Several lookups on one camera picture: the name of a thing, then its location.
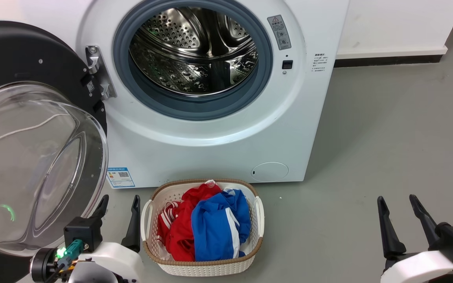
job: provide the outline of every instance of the green led light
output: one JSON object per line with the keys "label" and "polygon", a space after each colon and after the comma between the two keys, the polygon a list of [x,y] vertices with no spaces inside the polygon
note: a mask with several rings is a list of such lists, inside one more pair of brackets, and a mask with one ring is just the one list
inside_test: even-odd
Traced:
{"label": "green led light", "polygon": [[10,206],[7,206],[6,204],[0,204],[0,208],[6,208],[8,212],[10,213],[10,220],[13,222],[15,221],[15,211],[13,211],[13,208]]}
{"label": "green led light", "polygon": [[57,250],[57,258],[61,259],[64,256],[65,251],[66,251],[66,247],[63,247],[62,249]]}

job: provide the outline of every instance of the white plastic basket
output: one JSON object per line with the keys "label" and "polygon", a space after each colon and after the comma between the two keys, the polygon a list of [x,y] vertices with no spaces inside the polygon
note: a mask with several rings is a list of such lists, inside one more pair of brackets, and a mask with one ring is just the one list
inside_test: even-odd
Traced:
{"label": "white plastic basket", "polygon": [[141,215],[142,245],[146,254],[167,273],[176,276],[223,276],[237,274],[248,269],[253,263],[256,253],[260,249],[265,229],[263,204],[250,184],[233,179],[215,179],[221,189],[239,189],[246,196],[249,204],[251,231],[241,250],[246,256],[217,261],[171,261],[158,257],[157,219],[167,201],[181,200],[181,196],[190,188],[203,184],[207,179],[191,179],[170,182],[160,186],[144,205]]}

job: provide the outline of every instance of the blue clothing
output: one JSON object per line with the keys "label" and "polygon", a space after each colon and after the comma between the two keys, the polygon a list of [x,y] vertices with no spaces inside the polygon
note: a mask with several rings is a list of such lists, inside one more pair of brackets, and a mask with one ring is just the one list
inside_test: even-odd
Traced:
{"label": "blue clothing", "polygon": [[225,190],[200,201],[192,212],[195,260],[244,256],[239,249],[250,229],[249,205],[241,190]]}

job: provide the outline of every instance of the blue and white sticker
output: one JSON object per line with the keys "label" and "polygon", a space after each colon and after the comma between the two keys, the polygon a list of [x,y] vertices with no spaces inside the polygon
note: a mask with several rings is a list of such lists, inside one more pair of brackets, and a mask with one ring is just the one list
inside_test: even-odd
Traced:
{"label": "blue and white sticker", "polygon": [[109,167],[107,177],[111,187],[118,188],[135,188],[134,181],[127,167]]}

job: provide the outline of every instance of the white basket handle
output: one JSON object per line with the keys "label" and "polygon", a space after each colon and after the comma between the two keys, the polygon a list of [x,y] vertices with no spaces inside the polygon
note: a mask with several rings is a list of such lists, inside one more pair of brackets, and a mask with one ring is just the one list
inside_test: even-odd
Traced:
{"label": "white basket handle", "polygon": [[256,197],[256,215],[258,217],[258,235],[263,237],[265,231],[265,211],[260,197]]}
{"label": "white basket handle", "polygon": [[148,200],[144,205],[141,213],[141,238],[144,241],[149,239],[149,220],[151,217],[151,213],[153,212],[153,205],[151,204],[153,200]]}

